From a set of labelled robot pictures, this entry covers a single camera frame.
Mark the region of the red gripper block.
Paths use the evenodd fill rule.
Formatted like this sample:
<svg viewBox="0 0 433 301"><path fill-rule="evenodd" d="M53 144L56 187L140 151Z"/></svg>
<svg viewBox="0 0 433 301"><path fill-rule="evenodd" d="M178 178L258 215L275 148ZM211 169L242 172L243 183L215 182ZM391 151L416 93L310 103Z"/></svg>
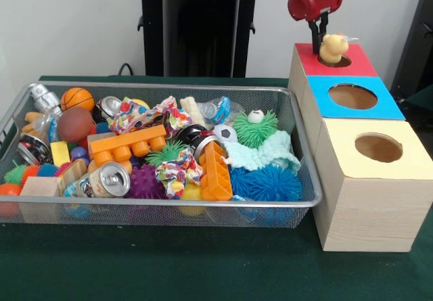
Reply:
<svg viewBox="0 0 433 301"><path fill-rule="evenodd" d="M321 37L327 33L328 14L340 8L342 0L288 0L288 11L295 20L308 21L313 53L319 53ZM320 17L318 27L315 20Z"/></svg>

